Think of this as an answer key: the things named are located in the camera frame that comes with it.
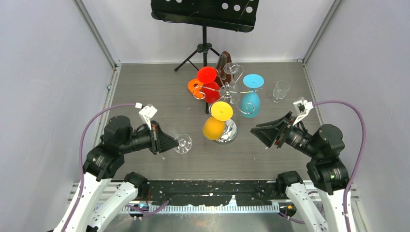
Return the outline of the clear textured wine glass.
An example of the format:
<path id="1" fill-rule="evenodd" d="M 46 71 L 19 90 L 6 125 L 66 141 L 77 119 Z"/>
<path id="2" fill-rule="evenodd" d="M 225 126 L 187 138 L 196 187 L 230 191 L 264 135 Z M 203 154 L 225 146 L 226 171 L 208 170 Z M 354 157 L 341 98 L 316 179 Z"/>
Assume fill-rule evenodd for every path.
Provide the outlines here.
<path id="1" fill-rule="evenodd" d="M 274 102 L 280 102 L 284 99 L 290 89 L 290 84 L 287 81 L 277 81 L 273 91 L 272 91 L 272 100 Z"/>

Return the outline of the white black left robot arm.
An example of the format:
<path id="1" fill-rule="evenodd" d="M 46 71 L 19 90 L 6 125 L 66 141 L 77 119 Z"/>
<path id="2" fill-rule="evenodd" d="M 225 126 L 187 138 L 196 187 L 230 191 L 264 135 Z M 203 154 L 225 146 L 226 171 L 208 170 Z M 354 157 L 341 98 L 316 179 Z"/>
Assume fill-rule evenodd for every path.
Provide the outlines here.
<path id="1" fill-rule="evenodd" d="M 70 202 L 54 231 L 103 232 L 126 204 L 134 199 L 143 200 L 148 195 L 148 180 L 131 172 L 105 203 L 96 206 L 105 188 L 124 164 L 124 156 L 143 149 L 149 149 L 156 155 L 178 145 L 178 141 L 164 133 L 156 121 L 134 130 L 128 117 L 111 118 L 104 128 L 101 142 L 87 154 L 83 181 L 75 192 L 76 199 Z"/>

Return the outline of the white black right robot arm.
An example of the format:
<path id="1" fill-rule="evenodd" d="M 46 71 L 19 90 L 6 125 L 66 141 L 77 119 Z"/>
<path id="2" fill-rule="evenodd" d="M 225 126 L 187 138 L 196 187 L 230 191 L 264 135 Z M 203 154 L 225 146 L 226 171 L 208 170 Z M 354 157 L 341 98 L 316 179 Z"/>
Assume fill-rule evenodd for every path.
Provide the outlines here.
<path id="1" fill-rule="evenodd" d="M 303 122 L 296 121 L 292 113 L 256 125 L 250 130 L 267 147 L 287 144 L 311 158 L 307 174 L 315 187 L 322 206 L 323 216 L 310 198 L 306 185 L 296 171 L 277 175 L 276 192 L 289 198 L 310 232 L 355 232 L 349 216 L 352 213 L 351 192 L 346 190 L 350 180 L 347 168 L 339 158 L 345 148 L 342 131 L 331 124 L 320 126 L 309 134 Z"/>

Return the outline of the blue wine glass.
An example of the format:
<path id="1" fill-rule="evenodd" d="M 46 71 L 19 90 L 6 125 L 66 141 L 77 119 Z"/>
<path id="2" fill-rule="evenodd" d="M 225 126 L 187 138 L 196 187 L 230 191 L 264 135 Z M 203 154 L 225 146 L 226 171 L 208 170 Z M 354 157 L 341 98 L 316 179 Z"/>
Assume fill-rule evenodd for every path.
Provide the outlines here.
<path id="1" fill-rule="evenodd" d="M 243 95 L 240 111 L 244 117 L 254 118 L 260 112 L 261 101 L 257 91 L 264 85 L 264 79 L 258 74 L 248 74 L 243 78 L 243 84 L 250 92 Z"/>

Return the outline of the yellow wine glass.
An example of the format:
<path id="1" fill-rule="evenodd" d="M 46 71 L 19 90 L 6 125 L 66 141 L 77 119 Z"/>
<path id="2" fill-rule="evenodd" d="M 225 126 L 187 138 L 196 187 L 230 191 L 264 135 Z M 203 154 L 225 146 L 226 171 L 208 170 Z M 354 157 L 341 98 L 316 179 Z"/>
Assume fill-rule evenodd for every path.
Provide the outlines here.
<path id="1" fill-rule="evenodd" d="M 229 103 L 218 101 L 212 104 L 209 117 L 203 126 L 203 135 L 209 140 L 218 140 L 224 130 L 225 123 L 232 118 L 234 112 Z"/>

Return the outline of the red wine glass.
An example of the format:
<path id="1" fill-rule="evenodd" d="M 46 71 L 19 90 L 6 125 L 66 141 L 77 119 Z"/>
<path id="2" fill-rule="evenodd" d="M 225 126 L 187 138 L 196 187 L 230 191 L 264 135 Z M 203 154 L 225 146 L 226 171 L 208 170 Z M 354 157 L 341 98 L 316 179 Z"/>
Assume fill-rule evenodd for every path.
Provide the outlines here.
<path id="1" fill-rule="evenodd" d="M 197 79 L 203 83 L 201 91 L 205 94 L 205 101 L 209 104 L 220 98 L 220 87 L 215 81 L 216 78 L 217 71 L 210 66 L 202 67 L 197 73 Z"/>

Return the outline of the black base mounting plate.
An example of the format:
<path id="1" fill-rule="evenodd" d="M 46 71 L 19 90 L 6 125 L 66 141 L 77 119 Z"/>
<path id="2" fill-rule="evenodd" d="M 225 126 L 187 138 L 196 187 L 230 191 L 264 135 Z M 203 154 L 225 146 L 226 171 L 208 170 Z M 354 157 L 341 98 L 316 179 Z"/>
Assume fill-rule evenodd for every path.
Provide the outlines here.
<path id="1" fill-rule="evenodd" d="M 154 180 L 143 187 L 138 200 L 170 206 L 226 206 L 234 199 L 238 206 L 265 206 L 285 201 L 275 181 L 267 180 Z"/>

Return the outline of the brown metronome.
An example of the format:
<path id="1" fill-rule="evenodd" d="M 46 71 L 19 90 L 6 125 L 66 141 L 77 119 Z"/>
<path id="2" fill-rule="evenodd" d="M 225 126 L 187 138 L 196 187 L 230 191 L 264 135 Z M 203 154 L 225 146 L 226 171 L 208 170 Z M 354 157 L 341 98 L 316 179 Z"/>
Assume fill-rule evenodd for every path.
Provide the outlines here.
<path id="1" fill-rule="evenodd" d="M 215 67 L 215 69 L 219 73 L 219 77 L 216 77 L 215 82 L 219 85 L 219 87 L 223 87 L 226 83 L 231 82 L 231 80 L 233 79 L 233 75 L 227 74 L 223 69 L 226 64 L 231 62 L 232 59 L 230 53 L 227 51 L 223 51 L 220 54 L 217 65 Z"/>

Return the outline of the black music stand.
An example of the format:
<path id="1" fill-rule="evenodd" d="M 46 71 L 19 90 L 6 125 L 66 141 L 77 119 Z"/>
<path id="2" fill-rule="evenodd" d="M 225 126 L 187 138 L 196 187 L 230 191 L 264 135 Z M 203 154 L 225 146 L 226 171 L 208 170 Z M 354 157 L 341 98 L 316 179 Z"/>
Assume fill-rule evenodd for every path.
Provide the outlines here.
<path id="1" fill-rule="evenodd" d="M 152 0 L 151 16 L 167 23 L 183 23 L 202 27 L 202 42 L 174 71 L 185 63 L 195 65 L 190 59 L 203 54 L 203 65 L 207 65 L 208 51 L 220 55 L 207 41 L 207 28 L 251 32 L 255 27 L 258 0 Z"/>

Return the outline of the aluminium frame rail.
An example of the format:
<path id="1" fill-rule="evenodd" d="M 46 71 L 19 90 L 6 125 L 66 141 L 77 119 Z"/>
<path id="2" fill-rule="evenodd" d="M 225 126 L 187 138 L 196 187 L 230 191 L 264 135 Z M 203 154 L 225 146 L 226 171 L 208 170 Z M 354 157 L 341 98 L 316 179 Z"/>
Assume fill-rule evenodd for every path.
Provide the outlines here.
<path id="1" fill-rule="evenodd" d="M 167 204 L 164 209 L 160 211 L 161 214 L 222 214 L 222 213 L 277 213 L 284 212 L 285 208 L 293 205 L 290 199 L 285 201 L 272 201 L 265 206 L 238 206 L 234 199 L 226 206 L 170 206 Z M 161 205 L 155 205 L 150 201 L 142 201 L 134 199 L 120 210 L 121 213 L 136 213 L 135 208 L 139 207 L 143 211 L 153 212 Z"/>

